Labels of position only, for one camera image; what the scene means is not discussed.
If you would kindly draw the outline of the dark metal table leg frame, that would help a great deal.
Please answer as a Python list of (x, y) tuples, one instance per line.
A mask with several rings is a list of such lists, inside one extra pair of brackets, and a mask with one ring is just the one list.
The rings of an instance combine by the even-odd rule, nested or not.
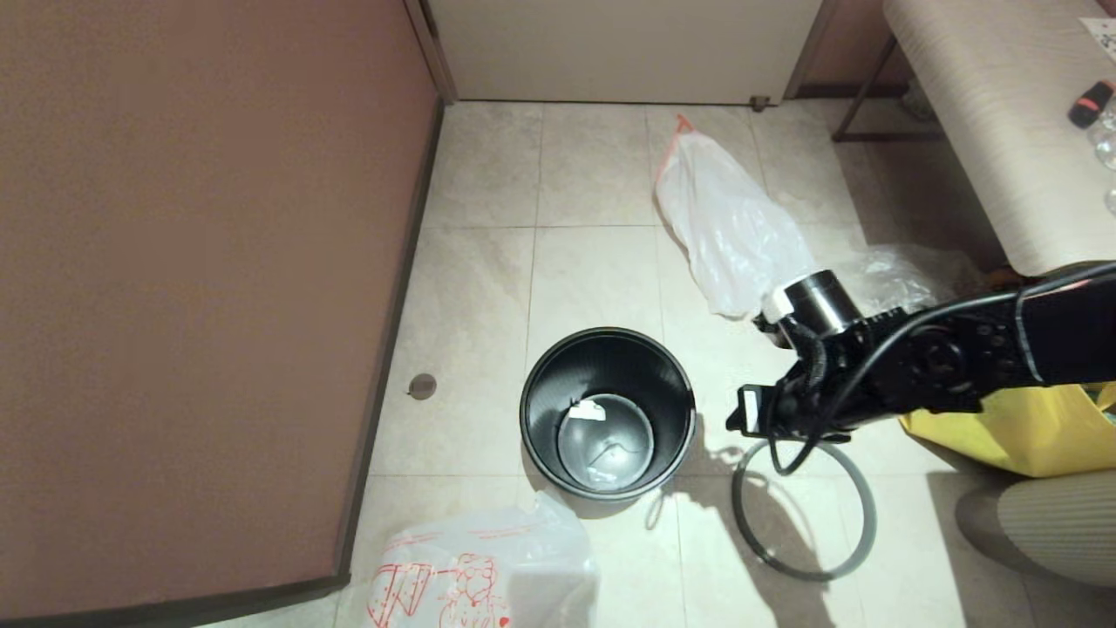
[(847, 112), (841, 116), (840, 124), (838, 124), (836, 131), (833, 131), (833, 143), (899, 143), (899, 142), (929, 142), (929, 141), (945, 141), (946, 134), (944, 131), (929, 131), (929, 132), (867, 132), (867, 133), (853, 133), (850, 127), (856, 119), (858, 112), (862, 110), (862, 104), (868, 99), (868, 95), (874, 88), (877, 80), (881, 78), (881, 73), (884, 71), (885, 66), (889, 61), (889, 57), (893, 56), (898, 47), (898, 41), (896, 36), (889, 35), (888, 40), (885, 41), (884, 46), (881, 48), (881, 55), (878, 55), (875, 64), (873, 64), (872, 71), (862, 83), (860, 88), (856, 95), (854, 95), (853, 102), (849, 105)]

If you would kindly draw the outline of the yellow fabric bag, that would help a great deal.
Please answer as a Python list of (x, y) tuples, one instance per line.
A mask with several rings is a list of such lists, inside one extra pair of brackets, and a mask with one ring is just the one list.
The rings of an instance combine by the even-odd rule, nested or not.
[(1116, 468), (1116, 381), (995, 392), (980, 413), (913, 410), (910, 436), (1030, 479)]

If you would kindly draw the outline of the clear crumpled plastic bag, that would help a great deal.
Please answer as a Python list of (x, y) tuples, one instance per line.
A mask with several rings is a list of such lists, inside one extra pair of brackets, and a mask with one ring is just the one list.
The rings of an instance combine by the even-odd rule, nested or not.
[(862, 313), (920, 311), (987, 291), (984, 274), (955, 250), (869, 247), (833, 265)]

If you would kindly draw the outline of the black orange marker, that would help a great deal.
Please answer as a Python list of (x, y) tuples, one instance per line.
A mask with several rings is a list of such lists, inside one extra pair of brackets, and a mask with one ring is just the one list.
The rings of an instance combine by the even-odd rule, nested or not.
[(1100, 119), (1103, 112), (1112, 102), (1112, 96), (1116, 94), (1116, 84), (1108, 80), (1091, 84), (1091, 87), (1072, 102), (1067, 118), (1072, 126), (1079, 131), (1088, 131), (1093, 124)]

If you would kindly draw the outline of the new white red-printed bag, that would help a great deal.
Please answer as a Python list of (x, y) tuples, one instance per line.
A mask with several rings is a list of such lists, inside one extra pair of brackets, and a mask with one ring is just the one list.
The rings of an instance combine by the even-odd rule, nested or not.
[(602, 628), (602, 569), (561, 497), (510, 479), (373, 482), (331, 628)]

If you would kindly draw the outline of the clear plastic bottle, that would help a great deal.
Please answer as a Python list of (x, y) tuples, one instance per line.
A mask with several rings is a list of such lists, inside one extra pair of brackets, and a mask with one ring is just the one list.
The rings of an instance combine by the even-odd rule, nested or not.
[(1085, 131), (1085, 137), (1091, 144), (1096, 158), (1105, 167), (1116, 172), (1116, 91), (1100, 112), (1099, 118)]

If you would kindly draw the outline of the white printed paper sheet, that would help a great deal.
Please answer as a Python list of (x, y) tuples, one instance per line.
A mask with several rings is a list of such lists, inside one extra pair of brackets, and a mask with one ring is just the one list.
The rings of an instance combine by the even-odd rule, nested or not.
[(1116, 64), (1116, 17), (1081, 17), (1079, 21), (1112, 62)]

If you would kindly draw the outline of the black round trash bin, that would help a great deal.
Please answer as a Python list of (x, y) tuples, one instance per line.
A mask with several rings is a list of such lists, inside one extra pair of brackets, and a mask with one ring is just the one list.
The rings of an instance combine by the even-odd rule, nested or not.
[(625, 327), (555, 342), (520, 394), (520, 437), (533, 468), (567, 494), (599, 503), (629, 503), (665, 484), (696, 424), (681, 363)]

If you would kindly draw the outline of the white plastic bag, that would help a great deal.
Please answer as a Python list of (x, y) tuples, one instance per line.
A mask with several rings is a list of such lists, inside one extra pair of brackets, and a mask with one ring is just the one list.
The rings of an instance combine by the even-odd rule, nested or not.
[(683, 114), (675, 119), (655, 202), (710, 312), (758, 313), (778, 287), (821, 267), (789, 212), (718, 141)]

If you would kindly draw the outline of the white door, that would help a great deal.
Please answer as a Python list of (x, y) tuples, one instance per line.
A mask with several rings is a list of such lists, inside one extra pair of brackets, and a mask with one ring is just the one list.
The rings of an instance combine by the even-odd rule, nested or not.
[(824, 0), (421, 0), (463, 100), (776, 105)]

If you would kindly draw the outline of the beige ribbed round ottoman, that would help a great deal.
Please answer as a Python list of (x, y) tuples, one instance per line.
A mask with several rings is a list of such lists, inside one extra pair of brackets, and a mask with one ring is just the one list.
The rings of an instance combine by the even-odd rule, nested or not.
[(954, 516), (969, 544), (1001, 566), (1116, 589), (1116, 468), (972, 490)]

